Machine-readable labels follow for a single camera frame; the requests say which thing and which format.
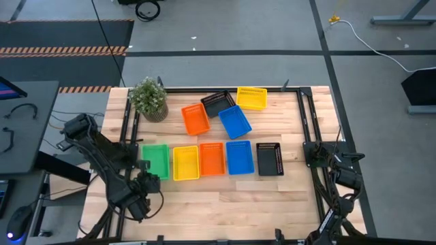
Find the grey desk leg frame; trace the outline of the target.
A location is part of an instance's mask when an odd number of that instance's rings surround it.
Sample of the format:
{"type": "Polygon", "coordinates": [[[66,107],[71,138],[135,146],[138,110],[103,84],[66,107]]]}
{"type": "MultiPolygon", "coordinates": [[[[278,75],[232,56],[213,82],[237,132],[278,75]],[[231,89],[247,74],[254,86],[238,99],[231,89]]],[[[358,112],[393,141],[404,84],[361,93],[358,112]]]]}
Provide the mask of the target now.
{"type": "Polygon", "coordinates": [[[432,25],[436,22],[436,15],[419,15],[430,0],[417,0],[407,11],[398,16],[373,16],[372,25],[432,25]]]}

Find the grey lower desk surface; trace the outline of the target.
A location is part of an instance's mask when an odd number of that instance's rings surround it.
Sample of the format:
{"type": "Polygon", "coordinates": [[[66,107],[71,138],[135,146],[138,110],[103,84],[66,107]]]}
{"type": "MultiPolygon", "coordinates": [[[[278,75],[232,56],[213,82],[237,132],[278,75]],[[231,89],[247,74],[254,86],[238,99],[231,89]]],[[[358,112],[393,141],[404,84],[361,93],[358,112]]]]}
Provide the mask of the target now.
{"type": "Polygon", "coordinates": [[[6,191],[7,201],[3,215],[0,217],[0,245],[25,244],[35,212],[34,201],[40,196],[42,186],[44,185],[44,178],[45,173],[43,171],[33,171],[27,174],[0,175],[0,180],[12,181],[9,190],[6,191]],[[17,241],[9,240],[7,238],[7,224],[19,207],[27,206],[30,203],[32,203],[32,212],[29,222],[25,226],[25,232],[23,236],[17,241]]]}

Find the dark keyboard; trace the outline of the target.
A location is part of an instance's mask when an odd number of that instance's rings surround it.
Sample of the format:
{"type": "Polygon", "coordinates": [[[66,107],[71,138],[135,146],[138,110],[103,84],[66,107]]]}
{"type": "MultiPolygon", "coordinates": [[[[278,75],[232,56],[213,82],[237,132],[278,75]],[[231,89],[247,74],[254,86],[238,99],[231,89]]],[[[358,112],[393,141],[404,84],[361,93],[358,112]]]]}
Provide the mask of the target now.
{"type": "Polygon", "coordinates": [[[5,213],[14,184],[15,180],[0,180],[0,218],[2,218],[5,213]]]}

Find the computer monitor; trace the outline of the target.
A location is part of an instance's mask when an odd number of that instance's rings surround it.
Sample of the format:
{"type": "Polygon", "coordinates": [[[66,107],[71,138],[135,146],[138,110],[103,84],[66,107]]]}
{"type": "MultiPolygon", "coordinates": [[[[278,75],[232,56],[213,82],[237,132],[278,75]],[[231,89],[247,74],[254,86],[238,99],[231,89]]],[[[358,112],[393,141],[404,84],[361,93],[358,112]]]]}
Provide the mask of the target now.
{"type": "Polygon", "coordinates": [[[17,99],[27,97],[27,93],[0,76],[0,100],[17,99]]]}

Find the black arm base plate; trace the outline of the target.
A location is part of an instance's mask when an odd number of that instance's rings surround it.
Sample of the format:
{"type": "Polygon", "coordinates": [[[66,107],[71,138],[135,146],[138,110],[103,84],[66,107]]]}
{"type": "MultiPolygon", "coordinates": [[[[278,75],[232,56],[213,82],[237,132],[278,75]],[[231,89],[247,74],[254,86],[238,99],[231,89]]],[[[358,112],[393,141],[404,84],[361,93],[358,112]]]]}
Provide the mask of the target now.
{"type": "Polygon", "coordinates": [[[112,142],[96,145],[96,147],[115,171],[136,167],[136,149],[134,147],[112,142]]]}
{"type": "Polygon", "coordinates": [[[350,152],[345,142],[304,142],[303,150],[308,167],[331,167],[333,163],[340,167],[352,168],[358,160],[358,153],[350,152]]]}

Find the yellow plastic basket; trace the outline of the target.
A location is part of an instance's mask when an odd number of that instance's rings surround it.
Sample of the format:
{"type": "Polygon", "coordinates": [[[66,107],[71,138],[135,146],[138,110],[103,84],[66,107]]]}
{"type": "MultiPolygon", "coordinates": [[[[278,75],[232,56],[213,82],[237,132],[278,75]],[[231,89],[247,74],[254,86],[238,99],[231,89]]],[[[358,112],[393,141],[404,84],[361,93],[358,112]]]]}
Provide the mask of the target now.
{"type": "Polygon", "coordinates": [[[199,153],[197,146],[173,149],[173,179],[175,181],[200,178],[199,153]]]}
{"type": "Polygon", "coordinates": [[[236,104],[246,110],[264,110],[267,106],[267,90],[258,87],[238,87],[236,104]]]}

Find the grey desk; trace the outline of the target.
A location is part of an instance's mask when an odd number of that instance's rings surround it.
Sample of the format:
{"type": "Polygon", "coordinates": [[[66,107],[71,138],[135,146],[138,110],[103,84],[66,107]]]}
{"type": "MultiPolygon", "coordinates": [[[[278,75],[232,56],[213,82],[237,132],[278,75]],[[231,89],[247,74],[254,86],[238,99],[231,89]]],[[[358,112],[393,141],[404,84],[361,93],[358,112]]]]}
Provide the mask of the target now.
{"type": "Polygon", "coordinates": [[[16,82],[27,97],[0,100],[0,174],[33,169],[57,98],[59,82],[16,82]]]}

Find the green plastic basket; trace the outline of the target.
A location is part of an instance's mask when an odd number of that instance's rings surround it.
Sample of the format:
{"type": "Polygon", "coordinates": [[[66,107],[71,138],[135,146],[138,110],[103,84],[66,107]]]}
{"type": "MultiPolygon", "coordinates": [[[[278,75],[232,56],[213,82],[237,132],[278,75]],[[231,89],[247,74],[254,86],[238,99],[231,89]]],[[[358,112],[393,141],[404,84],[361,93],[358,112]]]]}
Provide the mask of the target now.
{"type": "Polygon", "coordinates": [[[150,161],[149,172],[158,175],[161,180],[168,180],[170,178],[169,146],[143,144],[140,149],[141,159],[150,161]]]}

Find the orange plastic basket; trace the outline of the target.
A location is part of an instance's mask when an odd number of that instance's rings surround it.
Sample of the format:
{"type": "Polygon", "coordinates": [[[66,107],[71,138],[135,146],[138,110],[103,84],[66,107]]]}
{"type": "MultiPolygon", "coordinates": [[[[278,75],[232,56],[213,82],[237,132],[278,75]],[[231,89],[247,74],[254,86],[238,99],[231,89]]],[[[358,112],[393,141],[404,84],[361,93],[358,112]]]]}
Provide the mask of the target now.
{"type": "Polygon", "coordinates": [[[225,156],[222,142],[200,144],[200,175],[221,176],[225,174],[225,156]]]}
{"type": "Polygon", "coordinates": [[[211,129],[204,105],[197,103],[181,108],[188,135],[199,135],[211,129]]]}

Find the potted green plant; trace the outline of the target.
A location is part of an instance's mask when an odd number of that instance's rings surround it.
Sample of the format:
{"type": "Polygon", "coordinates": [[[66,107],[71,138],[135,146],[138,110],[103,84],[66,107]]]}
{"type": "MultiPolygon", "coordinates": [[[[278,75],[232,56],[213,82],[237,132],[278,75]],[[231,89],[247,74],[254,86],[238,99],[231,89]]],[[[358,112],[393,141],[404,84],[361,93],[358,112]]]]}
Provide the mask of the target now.
{"type": "Polygon", "coordinates": [[[167,95],[165,87],[158,85],[157,77],[146,77],[129,91],[128,98],[149,122],[159,123],[169,113],[167,95]]]}

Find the black hazard-striped floor mat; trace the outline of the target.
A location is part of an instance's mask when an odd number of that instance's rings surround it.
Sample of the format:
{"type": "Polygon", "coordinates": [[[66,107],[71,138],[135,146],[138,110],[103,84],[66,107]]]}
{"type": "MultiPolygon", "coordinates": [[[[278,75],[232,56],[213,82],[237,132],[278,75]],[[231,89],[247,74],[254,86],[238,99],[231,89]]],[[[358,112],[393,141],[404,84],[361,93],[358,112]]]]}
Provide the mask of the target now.
{"type": "Polygon", "coordinates": [[[59,82],[60,93],[107,93],[122,85],[132,19],[0,22],[0,76],[59,82]]]}

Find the blue plastic basket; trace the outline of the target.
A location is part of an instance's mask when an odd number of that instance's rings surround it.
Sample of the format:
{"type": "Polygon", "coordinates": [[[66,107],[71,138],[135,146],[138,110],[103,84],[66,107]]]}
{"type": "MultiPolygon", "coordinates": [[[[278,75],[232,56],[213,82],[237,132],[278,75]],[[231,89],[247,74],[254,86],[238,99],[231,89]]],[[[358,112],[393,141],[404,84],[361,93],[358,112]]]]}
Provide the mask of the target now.
{"type": "Polygon", "coordinates": [[[249,121],[238,105],[221,111],[219,118],[231,140],[235,140],[252,130],[249,121]]]}
{"type": "Polygon", "coordinates": [[[226,142],[228,173],[230,175],[253,174],[253,154],[250,141],[226,142]]]}

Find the grey metal foot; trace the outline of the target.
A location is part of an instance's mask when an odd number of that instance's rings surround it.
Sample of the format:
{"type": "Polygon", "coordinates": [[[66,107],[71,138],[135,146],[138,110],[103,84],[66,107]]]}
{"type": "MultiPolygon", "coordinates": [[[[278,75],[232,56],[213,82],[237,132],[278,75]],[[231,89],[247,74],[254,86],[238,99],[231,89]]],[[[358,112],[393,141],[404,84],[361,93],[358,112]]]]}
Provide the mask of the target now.
{"type": "Polygon", "coordinates": [[[436,105],[410,105],[407,108],[408,114],[436,114],[436,105]]]}

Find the black plastic basket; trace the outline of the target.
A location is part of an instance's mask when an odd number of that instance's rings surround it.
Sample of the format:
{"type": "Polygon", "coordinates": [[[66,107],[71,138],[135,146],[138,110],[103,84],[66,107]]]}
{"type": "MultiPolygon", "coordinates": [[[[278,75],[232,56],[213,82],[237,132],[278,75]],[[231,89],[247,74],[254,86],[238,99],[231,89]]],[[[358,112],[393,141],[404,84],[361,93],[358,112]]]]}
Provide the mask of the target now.
{"type": "Polygon", "coordinates": [[[204,105],[204,109],[209,118],[214,118],[218,116],[221,111],[236,105],[231,94],[227,90],[209,95],[202,98],[200,101],[204,105]]]}
{"type": "Polygon", "coordinates": [[[283,176],[283,159],[278,142],[256,144],[258,173],[260,176],[283,176]]]}

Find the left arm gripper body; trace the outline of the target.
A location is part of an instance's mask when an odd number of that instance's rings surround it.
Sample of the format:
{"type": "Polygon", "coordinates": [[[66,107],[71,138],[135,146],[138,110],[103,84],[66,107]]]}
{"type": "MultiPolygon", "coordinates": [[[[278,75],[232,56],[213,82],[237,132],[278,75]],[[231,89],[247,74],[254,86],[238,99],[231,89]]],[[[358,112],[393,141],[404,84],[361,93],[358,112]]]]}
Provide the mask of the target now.
{"type": "Polygon", "coordinates": [[[140,172],[136,176],[136,181],[140,185],[140,189],[144,193],[158,193],[160,192],[160,178],[158,175],[148,172],[140,172]]]}

